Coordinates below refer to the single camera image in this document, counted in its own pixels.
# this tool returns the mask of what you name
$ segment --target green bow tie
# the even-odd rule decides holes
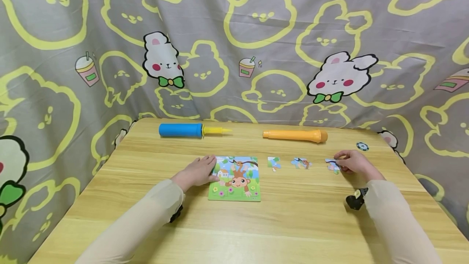
[[[164,77],[158,77],[158,84],[161,87],[167,87],[167,86],[175,86],[179,89],[184,88],[184,78],[182,76],[178,76],[174,79],[167,79]]]
[[[318,104],[321,103],[322,101],[331,101],[332,103],[337,103],[340,100],[342,100],[342,95],[343,92],[337,92],[332,95],[324,95],[324,94],[317,94],[316,97],[314,98],[313,103]]]
[[[26,192],[22,185],[7,181],[0,190],[0,204],[9,207],[18,202]]]

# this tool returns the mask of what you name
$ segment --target monkey face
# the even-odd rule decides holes
[[[230,183],[233,187],[245,187],[251,182],[250,179],[244,177],[233,178]]]

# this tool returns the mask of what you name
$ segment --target gray curtain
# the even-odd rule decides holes
[[[468,0],[1,1],[0,262],[144,117],[379,132],[469,237]]]

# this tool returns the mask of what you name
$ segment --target hand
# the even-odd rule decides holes
[[[340,169],[347,174],[356,172],[363,175],[367,182],[370,180],[385,180],[374,165],[357,150],[342,150],[334,155],[334,159]]]
[[[192,186],[201,186],[212,181],[219,181],[219,177],[211,175],[217,159],[215,155],[196,158],[186,168],[174,175],[171,180],[185,193]]]

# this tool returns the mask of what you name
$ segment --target wooden table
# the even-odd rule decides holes
[[[469,242],[374,132],[324,128],[329,140],[318,145],[262,138],[265,129],[311,127],[207,121],[232,129],[232,135],[160,138],[160,123],[177,122],[181,120],[139,120],[30,263],[73,263],[152,186],[205,154],[257,156],[262,202],[209,201],[208,186],[194,187],[186,194],[181,217],[153,232],[132,263],[387,263],[366,209],[344,206],[345,197],[364,182],[356,175],[335,175],[324,162],[339,150],[356,149],[358,141],[368,144],[364,154],[404,194],[442,261],[468,263]],[[268,168],[268,156],[279,156],[282,168]],[[295,169],[290,164],[294,156],[308,158],[312,168]]]

